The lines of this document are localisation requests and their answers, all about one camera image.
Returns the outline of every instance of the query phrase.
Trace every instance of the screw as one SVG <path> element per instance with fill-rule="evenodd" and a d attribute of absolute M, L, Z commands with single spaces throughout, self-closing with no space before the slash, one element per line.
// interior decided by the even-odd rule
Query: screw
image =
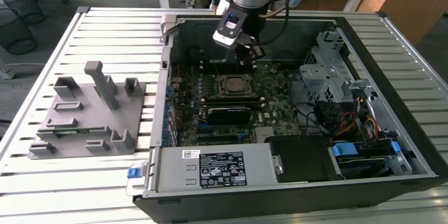
<path fill-rule="evenodd" d="M 281 170 L 279 170 L 279 168 L 277 167 L 277 166 L 274 166 L 274 173 L 278 175 L 278 174 L 281 174 Z"/>

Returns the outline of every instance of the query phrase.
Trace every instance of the motherboard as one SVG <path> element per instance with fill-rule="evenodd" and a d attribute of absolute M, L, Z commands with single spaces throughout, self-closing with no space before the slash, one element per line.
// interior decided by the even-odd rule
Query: motherboard
<path fill-rule="evenodd" d="M 242 74 L 218 63 L 173 65 L 177 146 L 262 143 L 301 134 L 289 99 L 293 70 L 259 61 Z"/>

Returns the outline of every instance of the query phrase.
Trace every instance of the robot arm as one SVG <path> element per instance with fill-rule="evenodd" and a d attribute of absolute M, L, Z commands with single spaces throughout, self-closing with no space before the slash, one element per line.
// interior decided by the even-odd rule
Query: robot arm
<path fill-rule="evenodd" d="M 285 8 L 294 7 L 299 0 L 289 0 L 282 8 L 266 14 L 270 2 L 271 0 L 227 0 L 229 6 L 214 31 L 213 39 L 223 47 L 234 49 L 234 56 L 242 64 L 263 56 L 257 43 L 265 19 Z"/>

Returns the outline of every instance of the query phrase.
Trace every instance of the white label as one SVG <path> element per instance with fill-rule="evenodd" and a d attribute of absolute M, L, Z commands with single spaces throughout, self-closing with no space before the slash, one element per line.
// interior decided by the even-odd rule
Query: white label
<path fill-rule="evenodd" d="M 234 178 L 234 181 L 245 180 L 245 176 L 237 176 L 237 177 L 233 177 L 233 178 Z"/>
<path fill-rule="evenodd" d="M 199 150 L 182 150 L 181 158 L 198 158 L 198 154 L 201 154 Z"/>

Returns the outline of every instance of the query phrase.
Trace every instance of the gray plastic holder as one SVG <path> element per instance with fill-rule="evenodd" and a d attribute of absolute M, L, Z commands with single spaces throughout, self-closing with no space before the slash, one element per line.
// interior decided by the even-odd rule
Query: gray plastic holder
<path fill-rule="evenodd" d="M 89 61 L 85 72 L 94 84 L 77 84 L 59 77 L 57 93 L 43 124 L 29 147 L 27 158 L 66 158 L 127 155 L 134 152 L 145 84 L 135 78 L 113 83 Z"/>

